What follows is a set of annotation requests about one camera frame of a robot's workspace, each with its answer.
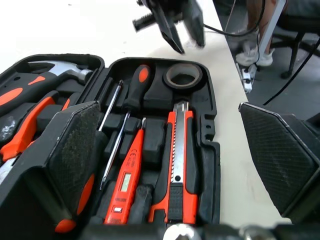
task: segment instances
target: black cable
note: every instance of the black cable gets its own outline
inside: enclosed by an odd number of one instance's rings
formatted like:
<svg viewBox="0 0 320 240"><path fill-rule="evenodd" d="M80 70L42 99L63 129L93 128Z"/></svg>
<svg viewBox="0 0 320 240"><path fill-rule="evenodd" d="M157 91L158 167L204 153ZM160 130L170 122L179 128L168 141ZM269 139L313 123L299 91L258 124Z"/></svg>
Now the black cable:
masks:
<svg viewBox="0 0 320 240"><path fill-rule="evenodd" d="M254 31L257 29L257 27L259 26L259 24L260 24L260 22L261 22L261 19L262 19L263 15L264 15L265 7L266 7L266 0L262 0L262 6L261 6L260 16L259 16L259 18L258 18L258 21L257 21L256 24L255 24L255 27L253 27L253 28L251 28L250 30L247 30L247 31L245 31L245 32L243 32L243 33L229 33L229 32L225 32L225 31L216 29L216 28L214 28L214 27L212 27L212 26L208 26L208 25L206 25L206 24L204 24L204 27L207 28L207 29L210 29L210 30L212 30L212 31L215 31L215 32L217 32L217 33L219 33L219 34L223 34L223 35L225 35L225 36L229 36L229 37L243 37L243 36L246 36L246 35L248 35L248 34L251 34L252 32L254 32Z"/></svg>
<svg viewBox="0 0 320 240"><path fill-rule="evenodd" d="M268 101L266 101L263 105L267 105L268 103L270 103L273 99L275 99L277 96L279 96L288 86L289 84L297 77L297 75L301 72L302 68L307 64L307 62L309 61L309 59L313 56L313 54L315 53L315 51L318 49L318 47L320 46L320 38L319 40L316 42L316 44L314 45L312 51L309 53L308 57L303 61L303 63L300 65L300 67L298 68L298 70L294 73L294 75L290 78L290 80L280 89L280 91L278 91L275 95L273 95Z"/></svg>

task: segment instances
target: hammer head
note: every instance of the hammer head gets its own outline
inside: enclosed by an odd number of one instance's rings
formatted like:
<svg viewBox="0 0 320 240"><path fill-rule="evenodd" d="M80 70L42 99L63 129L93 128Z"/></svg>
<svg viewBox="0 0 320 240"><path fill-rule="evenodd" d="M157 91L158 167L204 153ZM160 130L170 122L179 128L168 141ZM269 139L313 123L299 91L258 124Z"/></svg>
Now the hammer head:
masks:
<svg viewBox="0 0 320 240"><path fill-rule="evenodd" d="M87 83L93 72L89 69L79 69L77 67L77 64L68 61L30 61L29 64L42 64L43 66L46 66L48 64L53 65L53 67L49 70L50 73L53 73L57 76L67 74L76 77L78 81L83 85Z"/></svg>

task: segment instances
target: digital display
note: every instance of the digital display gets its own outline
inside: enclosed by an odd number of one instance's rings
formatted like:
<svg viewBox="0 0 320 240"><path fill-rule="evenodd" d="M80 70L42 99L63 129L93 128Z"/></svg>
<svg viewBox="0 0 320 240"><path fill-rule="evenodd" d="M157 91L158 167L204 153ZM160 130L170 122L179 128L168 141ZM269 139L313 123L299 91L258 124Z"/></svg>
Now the digital display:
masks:
<svg viewBox="0 0 320 240"><path fill-rule="evenodd" d="M123 183L121 186L121 192L126 192L128 190L129 182L131 178L131 173L126 173L123 178Z"/></svg>

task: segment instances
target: white sneaker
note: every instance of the white sneaker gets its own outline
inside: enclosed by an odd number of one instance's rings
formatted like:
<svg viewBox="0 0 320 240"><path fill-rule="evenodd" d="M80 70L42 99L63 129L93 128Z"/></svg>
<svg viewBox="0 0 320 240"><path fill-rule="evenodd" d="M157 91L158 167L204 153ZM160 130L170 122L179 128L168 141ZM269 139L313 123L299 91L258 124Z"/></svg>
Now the white sneaker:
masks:
<svg viewBox="0 0 320 240"><path fill-rule="evenodd" d="M235 56L235 60L238 64L244 66L244 67L249 67L250 65L254 64L256 62L256 64L258 66L261 67L268 67L270 66L274 59L272 57L272 54L274 53L275 49L270 49L270 53L269 54L265 54L263 53L259 60L259 54L258 54L258 48L254 48L251 49L249 52L242 52L239 53Z"/></svg>

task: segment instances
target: hammer handle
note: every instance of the hammer handle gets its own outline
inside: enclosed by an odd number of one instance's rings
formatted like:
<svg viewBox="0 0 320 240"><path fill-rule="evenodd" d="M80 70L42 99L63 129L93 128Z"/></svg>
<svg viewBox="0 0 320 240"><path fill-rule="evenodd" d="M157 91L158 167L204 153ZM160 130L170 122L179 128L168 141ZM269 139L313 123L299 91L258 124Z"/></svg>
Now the hammer handle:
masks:
<svg viewBox="0 0 320 240"><path fill-rule="evenodd" d="M34 103L54 90L62 78L51 72L19 73L0 89L0 117L23 103Z"/></svg>

